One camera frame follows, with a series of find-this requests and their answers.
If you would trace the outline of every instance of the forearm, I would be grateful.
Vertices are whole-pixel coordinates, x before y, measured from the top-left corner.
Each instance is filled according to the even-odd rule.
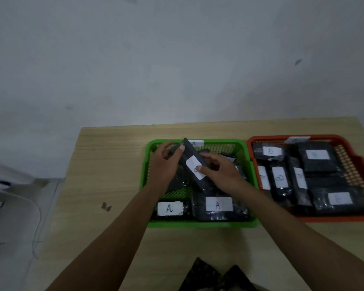
[[[364,262],[300,222],[250,184],[238,192],[312,290],[364,290]]]
[[[118,290],[164,190],[146,185],[47,290]]]

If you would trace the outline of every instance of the hand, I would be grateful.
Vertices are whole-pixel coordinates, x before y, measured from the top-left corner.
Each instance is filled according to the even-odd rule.
[[[147,184],[159,187],[162,195],[175,176],[179,159],[185,151],[185,146],[181,145],[171,156],[171,150],[168,147],[173,143],[174,141],[170,141],[159,145],[151,158],[150,176]]]
[[[210,178],[214,184],[223,192],[229,195],[237,195],[247,182],[240,176],[239,171],[234,167],[233,163],[218,154],[201,153],[209,164],[218,166],[218,170],[212,170],[206,166],[197,166],[197,170]]]

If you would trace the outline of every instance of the green basket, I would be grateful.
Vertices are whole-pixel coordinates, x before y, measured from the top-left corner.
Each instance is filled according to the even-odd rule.
[[[157,139],[149,142],[146,146],[146,155],[144,156],[142,175],[140,181],[140,189],[147,183],[149,176],[149,164],[151,157],[153,156],[157,147],[163,142],[171,141],[168,139]],[[175,143],[180,143],[182,140],[173,140]],[[196,150],[209,148],[211,153],[227,152],[236,155],[235,163],[243,167],[243,171],[248,178],[248,181],[259,189],[259,185],[256,178],[256,172],[253,167],[253,162],[250,161],[247,145],[236,139],[208,139],[204,140],[204,146],[195,147]],[[160,200],[190,200],[191,189],[185,187],[173,192],[168,193],[166,196],[160,198]],[[255,216],[250,216],[249,220],[244,222],[225,222],[225,221],[212,221],[202,222],[196,220],[180,220],[180,221],[161,221],[150,220],[148,227],[150,228],[164,228],[164,227],[185,227],[185,228],[254,228],[259,224],[258,219]]]

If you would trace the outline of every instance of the table top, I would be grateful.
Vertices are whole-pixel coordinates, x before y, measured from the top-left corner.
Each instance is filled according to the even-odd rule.
[[[139,188],[145,147],[168,138],[338,134],[364,156],[354,117],[82,128],[37,271],[46,287],[114,220]],[[112,208],[102,210],[106,202]],[[310,224],[364,260],[364,223]],[[272,290],[308,290],[262,226],[254,229],[147,229],[121,290],[177,290],[196,257],[225,273],[237,264]]]

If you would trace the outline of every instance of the red basket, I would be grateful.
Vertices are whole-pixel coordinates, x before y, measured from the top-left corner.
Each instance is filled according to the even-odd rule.
[[[346,173],[345,178],[348,183],[353,186],[361,186],[364,190],[364,158],[357,156],[348,141],[338,135],[284,135],[284,136],[256,136],[247,141],[248,151],[255,167],[256,175],[259,176],[257,161],[253,155],[252,143],[266,142],[279,145],[285,144],[288,137],[310,137],[309,141],[327,141],[335,147],[337,154],[342,162]],[[260,190],[263,191],[262,182],[260,177],[257,178]],[[306,223],[329,223],[329,222],[349,222],[349,221],[364,221],[364,214],[362,215],[346,215],[346,216],[305,216],[297,214],[291,208],[288,208],[294,216]]]

